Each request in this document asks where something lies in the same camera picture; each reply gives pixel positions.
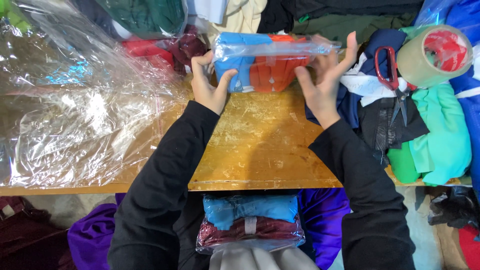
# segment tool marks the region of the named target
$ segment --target white label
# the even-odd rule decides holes
[[[257,231],[257,217],[245,218],[245,234],[255,234]]]

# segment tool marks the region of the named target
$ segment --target wooden table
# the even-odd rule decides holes
[[[163,116],[167,129],[177,111]],[[304,98],[298,83],[281,93],[232,94],[188,186],[189,190],[241,190],[341,187],[340,182],[307,147],[322,128],[305,118]],[[141,165],[128,167],[103,186],[25,189],[0,187],[0,195],[126,192]],[[386,169],[396,185],[390,167]],[[451,179],[462,184],[466,179]],[[410,185],[423,185],[421,180]]]

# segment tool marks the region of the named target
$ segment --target purple fabric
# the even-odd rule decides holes
[[[343,188],[310,188],[299,192],[305,226],[312,236],[316,265],[328,269],[342,247],[342,218],[350,213]]]
[[[97,206],[68,230],[68,245],[78,270],[110,269],[107,252],[115,231],[113,215],[124,197],[125,193],[116,193],[117,204],[106,203]]]

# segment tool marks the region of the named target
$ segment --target teal fabric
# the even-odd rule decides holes
[[[141,39],[182,34],[185,11],[182,0],[96,0],[113,20]]]
[[[445,184],[462,176],[472,151],[465,116],[451,85],[418,89],[412,99],[430,130],[409,142],[416,171],[429,172],[423,177],[429,184]]]

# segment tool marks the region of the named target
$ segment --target red scissor handle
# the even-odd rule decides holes
[[[383,49],[387,50],[387,71],[390,76],[388,80],[382,76],[378,65],[378,53]],[[381,46],[375,51],[375,72],[377,72],[378,80],[390,90],[395,91],[399,87],[398,76],[396,75],[395,50],[391,46]]]

